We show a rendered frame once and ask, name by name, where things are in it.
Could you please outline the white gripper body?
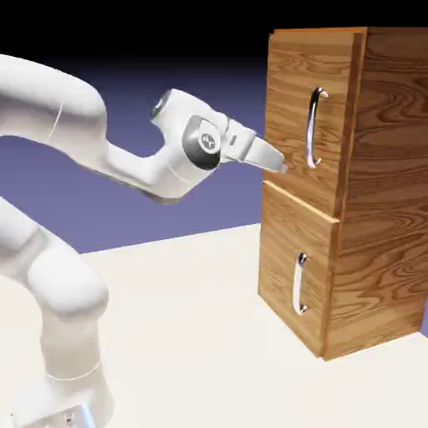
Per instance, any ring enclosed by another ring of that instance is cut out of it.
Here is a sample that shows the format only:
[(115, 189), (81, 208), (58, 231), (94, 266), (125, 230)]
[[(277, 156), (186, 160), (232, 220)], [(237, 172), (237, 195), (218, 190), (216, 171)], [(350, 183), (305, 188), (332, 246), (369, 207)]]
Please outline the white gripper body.
[(283, 153), (262, 138), (255, 137), (246, 149), (242, 162), (265, 171), (277, 173), (283, 163)]

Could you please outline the short wood cabinet door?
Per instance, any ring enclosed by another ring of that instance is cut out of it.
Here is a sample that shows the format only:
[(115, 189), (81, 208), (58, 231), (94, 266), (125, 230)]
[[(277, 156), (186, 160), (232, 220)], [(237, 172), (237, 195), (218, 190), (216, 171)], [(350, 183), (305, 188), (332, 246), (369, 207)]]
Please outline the short wood cabinet door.
[[(339, 220), (270, 181), (262, 183), (258, 293), (316, 356), (324, 352)], [(293, 274), (306, 253), (301, 303), (293, 310)]]

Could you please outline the tall wood cabinet door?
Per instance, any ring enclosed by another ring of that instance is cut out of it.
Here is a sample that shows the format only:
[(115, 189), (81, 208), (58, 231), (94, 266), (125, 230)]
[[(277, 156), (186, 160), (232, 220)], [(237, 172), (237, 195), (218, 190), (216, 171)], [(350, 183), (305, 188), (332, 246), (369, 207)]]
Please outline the tall wood cabinet door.
[[(278, 30), (269, 39), (265, 138), (288, 171), (263, 177), (331, 217), (343, 209), (365, 40), (363, 28)], [(329, 97), (318, 102), (313, 155), (321, 161), (312, 169), (305, 135), (316, 87)]]

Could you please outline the light wood cabinet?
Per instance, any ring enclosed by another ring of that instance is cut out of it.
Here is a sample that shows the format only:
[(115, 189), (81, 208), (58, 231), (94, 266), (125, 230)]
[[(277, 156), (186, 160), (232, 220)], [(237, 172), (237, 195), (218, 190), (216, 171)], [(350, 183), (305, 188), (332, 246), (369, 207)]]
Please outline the light wood cabinet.
[(428, 27), (366, 32), (322, 359), (418, 331), (428, 302)]

